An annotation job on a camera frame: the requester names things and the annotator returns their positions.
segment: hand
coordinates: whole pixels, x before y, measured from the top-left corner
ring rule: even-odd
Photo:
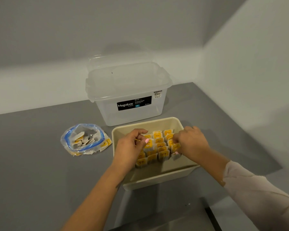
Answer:
[[[148,143],[141,134],[146,134],[148,131],[145,129],[134,129],[123,138],[119,139],[112,161],[112,166],[123,174],[127,174],[136,164],[140,151]]]
[[[179,153],[196,163],[199,154],[210,150],[208,141],[196,126],[193,126],[193,128],[186,126],[184,130],[174,134],[173,142],[180,143]]]

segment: wall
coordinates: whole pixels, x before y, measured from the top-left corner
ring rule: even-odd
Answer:
[[[289,193],[289,0],[246,0],[207,40],[195,83],[283,166],[267,178]],[[230,198],[211,208],[223,230],[256,230]]]
[[[95,52],[146,48],[192,81],[212,0],[0,0],[0,114],[85,100]]]

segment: person's left arm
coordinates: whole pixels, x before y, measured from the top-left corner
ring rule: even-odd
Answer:
[[[111,166],[106,170],[87,198],[69,218],[61,231],[103,230],[112,201],[125,175],[135,166],[141,149],[149,139],[145,129],[134,129],[117,143]]]

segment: black label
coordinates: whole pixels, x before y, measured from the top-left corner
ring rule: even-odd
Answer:
[[[133,109],[133,108],[137,108],[140,106],[145,106],[148,104],[151,104],[152,101],[152,96],[147,96],[147,97],[143,97],[143,98],[139,98],[139,99],[135,99],[135,100],[127,100],[127,101],[122,101],[122,102],[118,102],[117,106],[118,106],[118,110],[125,110],[125,109]]]

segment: sleeve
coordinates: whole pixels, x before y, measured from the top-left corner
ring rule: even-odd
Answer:
[[[289,231],[289,195],[230,161],[225,168],[224,188],[260,231]]]

